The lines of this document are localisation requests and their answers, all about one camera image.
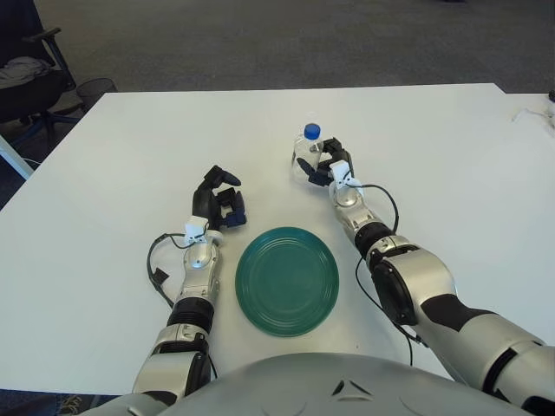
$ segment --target plastic water bottle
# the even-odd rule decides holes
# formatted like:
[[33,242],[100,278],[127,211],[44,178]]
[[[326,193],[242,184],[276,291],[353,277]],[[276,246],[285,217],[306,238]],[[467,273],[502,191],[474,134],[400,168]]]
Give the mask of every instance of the plastic water bottle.
[[310,123],[304,127],[304,132],[295,139],[293,158],[291,160],[291,173],[293,178],[300,183],[308,183],[308,175],[299,165],[298,160],[303,159],[313,169],[318,167],[322,154],[323,142],[320,139],[320,126]]

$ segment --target gray cloth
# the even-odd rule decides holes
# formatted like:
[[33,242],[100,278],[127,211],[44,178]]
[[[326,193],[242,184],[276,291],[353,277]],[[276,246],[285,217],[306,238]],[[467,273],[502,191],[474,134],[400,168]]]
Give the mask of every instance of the gray cloth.
[[46,75],[49,71],[50,65],[46,61],[19,56],[0,68],[0,89],[23,85],[33,81],[37,76]]

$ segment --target blue bottle cap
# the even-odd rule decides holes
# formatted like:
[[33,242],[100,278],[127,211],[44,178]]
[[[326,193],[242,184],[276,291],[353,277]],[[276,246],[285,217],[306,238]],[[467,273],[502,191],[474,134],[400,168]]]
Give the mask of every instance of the blue bottle cap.
[[320,126],[314,123],[307,124],[304,127],[304,137],[308,140],[316,140],[320,137]]

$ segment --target white bracket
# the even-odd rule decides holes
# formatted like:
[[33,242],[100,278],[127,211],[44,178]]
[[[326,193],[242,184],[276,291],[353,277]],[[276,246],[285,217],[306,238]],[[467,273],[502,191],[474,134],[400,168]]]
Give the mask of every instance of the white bracket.
[[207,228],[208,220],[206,218],[192,215],[185,224],[185,245],[207,243],[208,241],[221,244],[224,235],[219,231],[208,230]]
[[[353,174],[350,171],[349,163],[345,160],[339,160],[338,162],[332,163],[330,165],[331,175],[336,183],[335,189],[340,190],[345,186],[360,186],[361,182],[358,179],[353,178]],[[362,188],[356,188],[361,195],[364,195]]]

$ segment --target shoe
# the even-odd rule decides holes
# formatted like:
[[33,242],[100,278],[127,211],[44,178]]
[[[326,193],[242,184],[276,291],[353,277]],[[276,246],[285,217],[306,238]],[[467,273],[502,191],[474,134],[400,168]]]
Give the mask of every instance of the shoe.
[[83,413],[90,409],[94,395],[72,394],[64,399],[60,407],[60,416],[69,416]]

